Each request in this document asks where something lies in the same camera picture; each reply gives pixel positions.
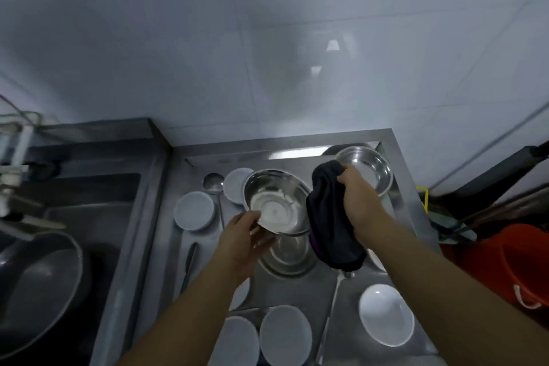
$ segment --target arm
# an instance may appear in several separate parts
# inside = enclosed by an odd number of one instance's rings
[[[264,230],[250,234],[260,216],[246,212],[230,221],[208,265],[122,357],[120,366],[208,363],[235,289],[274,243],[271,239],[258,245]]]
[[[338,181],[356,238],[380,258],[450,366],[547,363],[549,332],[399,225],[354,167]]]

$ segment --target yellow handle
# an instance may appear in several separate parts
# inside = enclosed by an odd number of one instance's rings
[[[423,208],[425,209],[425,212],[429,212],[429,190],[425,187],[422,187],[420,185],[416,185],[415,188],[425,191],[425,200],[422,202]]]

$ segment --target forearm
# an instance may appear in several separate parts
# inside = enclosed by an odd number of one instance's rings
[[[541,364],[549,333],[391,217],[367,244],[450,365]]]
[[[120,365],[206,365],[236,285],[232,271],[214,256]]]

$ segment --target black cloth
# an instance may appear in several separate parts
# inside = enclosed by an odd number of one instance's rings
[[[353,225],[345,214],[345,186],[337,181],[343,171],[338,161],[316,167],[312,173],[312,192],[306,203],[310,241],[316,255],[332,268],[352,272],[360,269],[366,251],[355,239]]]

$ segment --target white bucket handle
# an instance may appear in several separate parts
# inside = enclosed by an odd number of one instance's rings
[[[536,308],[539,308],[541,307],[541,304],[539,302],[535,302],[533,304],[526,304],[523,300],[522,300],[522,296],[520,295],[520,286],[518,285],[513,285],[513,290],[515,291],[515,296],[517,297],[517,300],[518,302],[520,302],[520,305],[522,305],[523,307],[525,308],[528,308],[528,309],[536,309]]]

